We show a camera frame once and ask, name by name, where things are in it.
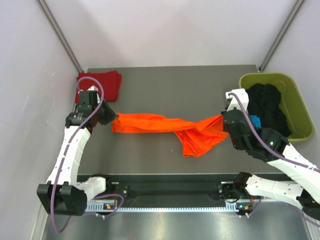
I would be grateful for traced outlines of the orange t shirt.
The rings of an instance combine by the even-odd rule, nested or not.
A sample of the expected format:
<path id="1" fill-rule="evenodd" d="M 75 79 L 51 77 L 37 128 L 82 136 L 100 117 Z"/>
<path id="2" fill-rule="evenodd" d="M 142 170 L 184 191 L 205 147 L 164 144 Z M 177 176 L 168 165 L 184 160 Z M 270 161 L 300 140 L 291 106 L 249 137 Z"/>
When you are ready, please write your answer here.
<path id="1" fill-rule="evenodd" d="M 221 114 L 193 122 L 153 113 L 120 113 L 111 129 L 120 134 L 174 133 L 182 144 L 182 155 L 196 158 L 228 137 Z"/>

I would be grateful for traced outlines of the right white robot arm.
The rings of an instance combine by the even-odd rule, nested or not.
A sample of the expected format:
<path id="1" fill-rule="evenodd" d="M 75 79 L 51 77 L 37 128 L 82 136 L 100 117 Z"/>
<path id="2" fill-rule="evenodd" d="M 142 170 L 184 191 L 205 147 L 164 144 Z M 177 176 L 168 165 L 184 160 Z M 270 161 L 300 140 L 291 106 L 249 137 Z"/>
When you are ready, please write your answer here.
<path id="1" fill-rule="evenodd" d="M 320 170 L 305 159 L 288 139 L 272 128 L 256 128 L 244 113 L 233 109 L 222 113 L 223 129 L 233 147 L 277 168 L 291 183 L 269 180 L 252 173 L 240 172 L 233 181 L 239 198 L 259 196 L 274 199 L 320 219 Z"/>

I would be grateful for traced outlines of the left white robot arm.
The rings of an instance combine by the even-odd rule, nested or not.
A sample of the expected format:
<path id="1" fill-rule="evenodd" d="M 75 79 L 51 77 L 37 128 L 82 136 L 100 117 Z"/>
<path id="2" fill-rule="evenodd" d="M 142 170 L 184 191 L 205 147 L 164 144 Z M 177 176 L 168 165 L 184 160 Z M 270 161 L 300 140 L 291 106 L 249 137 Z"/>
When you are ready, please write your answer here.
<path id="1" fill-rule="evenodd" d="M 75 111 L 65 119 L 63 142 L 56 164 L 46 183 L 39 184 L 36 194 L 48 214 L 82 216 L 89 201 L 97 195 L 109 198 L 114 191 L 111 183 L 94 175 L 78 181 L 78 170 L 85 146 L 97 124 L 108 125 L 118 118 L 96 87 L 79 92 Z"/>

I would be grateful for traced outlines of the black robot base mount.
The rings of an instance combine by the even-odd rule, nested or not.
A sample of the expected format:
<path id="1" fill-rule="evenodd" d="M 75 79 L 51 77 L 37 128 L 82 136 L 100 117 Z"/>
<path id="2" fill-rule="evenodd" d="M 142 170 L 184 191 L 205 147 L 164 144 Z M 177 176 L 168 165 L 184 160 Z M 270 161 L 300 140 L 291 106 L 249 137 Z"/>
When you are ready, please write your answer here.
<path id="1" fill-rule="evenodd" d="M 233 186 L 234 173 L 110 174 L 106 175 L 106 198 L 124 198 L 123 208 L 223 207 L 251 197 Z"/>

